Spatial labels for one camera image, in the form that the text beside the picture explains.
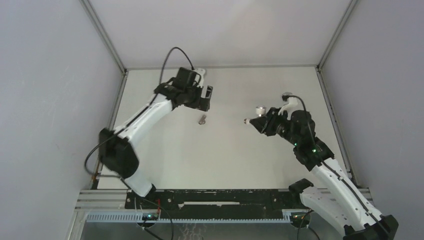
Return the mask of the white plastic water faucet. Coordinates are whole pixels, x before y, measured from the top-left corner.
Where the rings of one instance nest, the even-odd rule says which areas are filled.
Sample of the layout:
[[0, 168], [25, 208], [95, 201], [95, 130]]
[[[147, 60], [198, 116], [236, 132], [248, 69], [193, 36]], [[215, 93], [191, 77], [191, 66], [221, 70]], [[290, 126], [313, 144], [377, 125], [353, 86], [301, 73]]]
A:
[[[256, 118], [263, 117], [266, 113], [267, 113], [267, 107], [266, 106], [258, 105], [258, 106], [255, 107]], [[246, 125], [250, 125], [250, 120], [251, 120], [250, 118], [245, 118], [243, 120], [243, 123], [246, 124]]]

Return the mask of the metal tee pipe fitting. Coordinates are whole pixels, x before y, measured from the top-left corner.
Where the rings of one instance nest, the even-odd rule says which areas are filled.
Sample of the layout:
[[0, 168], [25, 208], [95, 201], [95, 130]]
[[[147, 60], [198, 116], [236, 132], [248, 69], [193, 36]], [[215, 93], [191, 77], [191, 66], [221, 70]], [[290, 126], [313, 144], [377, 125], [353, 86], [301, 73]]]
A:
[[206, 123], [207, 116], [204, 114], [201, 116], [200, 120], [198, 121], [199, 125], [204, 125]]

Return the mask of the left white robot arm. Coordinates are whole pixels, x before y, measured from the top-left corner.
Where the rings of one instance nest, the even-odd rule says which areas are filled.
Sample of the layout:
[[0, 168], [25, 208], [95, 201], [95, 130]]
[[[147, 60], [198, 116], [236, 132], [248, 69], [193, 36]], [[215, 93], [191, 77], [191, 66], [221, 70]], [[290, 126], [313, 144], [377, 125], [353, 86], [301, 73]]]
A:
[[176, 76], [160, 83], [148, 103], [131, 118], [99, 133], [98, 152], [101, 163], [115, 173], [130, 190], [137, 202], [149, 209], [156, 203], [154, 184], [144, 175], [136, 146], [163, 117], [180, 106], [207, 112], [213, 87], [204, 85], [206, 70], [181, 67]]

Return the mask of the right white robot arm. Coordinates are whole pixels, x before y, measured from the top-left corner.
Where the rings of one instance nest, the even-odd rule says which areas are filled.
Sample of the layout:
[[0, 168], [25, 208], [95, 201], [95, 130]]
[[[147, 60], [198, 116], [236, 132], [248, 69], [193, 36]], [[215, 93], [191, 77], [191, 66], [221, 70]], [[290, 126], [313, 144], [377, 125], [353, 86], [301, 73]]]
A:
[[393, 215], [383, 215], [342, 170], [334, 153], [315, 135], [306, 110], [288, 113], [272, 107], [262, 116], [246, 118], [259, 133], [280, 136], [293, 145], [296, 159], [324, 184], [335, 200], [323, 196], [307, 179], [290, 185], [289, 203], [311, 209], [334, 227], [344, 240], [392, 240], [399, 227]]

